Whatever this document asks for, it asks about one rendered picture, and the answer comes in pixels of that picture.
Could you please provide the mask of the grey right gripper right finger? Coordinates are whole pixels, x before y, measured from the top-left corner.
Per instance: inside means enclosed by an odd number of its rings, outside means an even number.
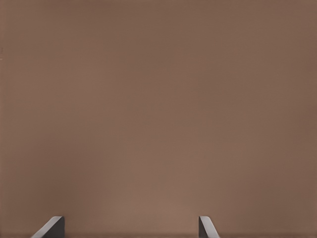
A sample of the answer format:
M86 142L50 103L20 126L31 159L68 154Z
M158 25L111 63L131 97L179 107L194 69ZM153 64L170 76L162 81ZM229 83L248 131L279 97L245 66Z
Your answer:
M199 217L199 238L219 238L219 234L209 216Z

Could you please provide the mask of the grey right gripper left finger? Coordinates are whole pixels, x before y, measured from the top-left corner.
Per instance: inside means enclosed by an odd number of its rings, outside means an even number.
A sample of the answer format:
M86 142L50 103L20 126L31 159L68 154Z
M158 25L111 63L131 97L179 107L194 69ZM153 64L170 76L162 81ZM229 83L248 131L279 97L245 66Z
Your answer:
M31 238L65 238L65 218L52 217Z

